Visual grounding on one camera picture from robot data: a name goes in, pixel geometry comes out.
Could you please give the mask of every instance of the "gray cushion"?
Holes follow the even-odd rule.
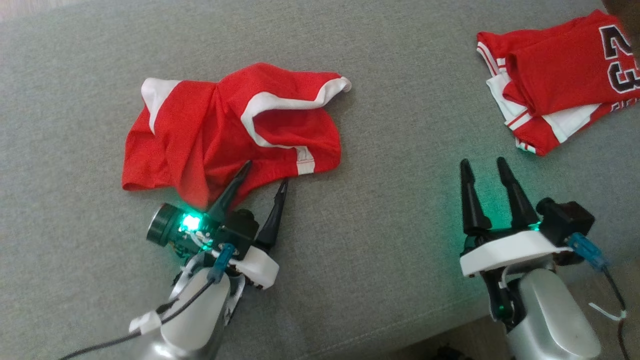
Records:
[[[478,31],[549,27],[598,5],[96,0],[0,25],[0,354],[51,359],[121,336],[168,296],[179,263],[144,237],[160,203],[179,200],[120,189],[147,77],[216,81],[266,61],[353,82],[326,107],[342,164],[291,181],[278,280],[246,292],[220,359],[364,357],[486,314],[482,282],[458,264],[465,157],[495,225],[509,222],[505,156],[533,201],[579,201],[607,255],[636,256],[640,108],[537,158],[515,148],[475,52]],[[246,201],[260,221],[275,189]]]

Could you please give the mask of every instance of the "white cable clip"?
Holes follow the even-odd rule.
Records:
[[[610,318],[611,320],[618,322],[622,319],[625,319],[627,317],[627,310],[622,310],[620,311],[620,316],[615,316],[612,314],[609,314],[607,311],[605,311],[604,309],[602,309],[600,306],[597,306],[596,304],[590,302],[589,306],[591,306],[592,308],[596,309],[597,311],[601,312],[604,316]]]
[[[139,316],[129,324],[129,332],[134,332],[140,329],[140,334],[144,335],[150,331],[156,330],[162,325],[160,316],[155,311],[149,311],[148,313]]]

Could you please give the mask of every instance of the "glowing led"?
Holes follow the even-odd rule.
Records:
[[[196,231],[200,226],[201,218],[194,217],[193,215],[187,215],[182,220],[182,226],[185,227],[188,231]]]

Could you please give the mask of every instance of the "black object on floor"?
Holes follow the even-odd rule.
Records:
[[[440,347],[438,349],[438,355],[432,360],[473,360],[471,357],[467,357],[460,351],[457,351],[448,346]]]

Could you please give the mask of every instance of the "silver arm casing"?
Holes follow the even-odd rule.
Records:
[[[507,334],[517,360],[587,360],[600,355],[598,337],[555,273],[533,270],[519,287],[527,314]]]
[[[209,269],[200,270],[164,316],[180,308],[207,283]],[[216,357],[225,326],[231,284],[225,274],[175,319],[142,337],[136,360],[211,360]]]

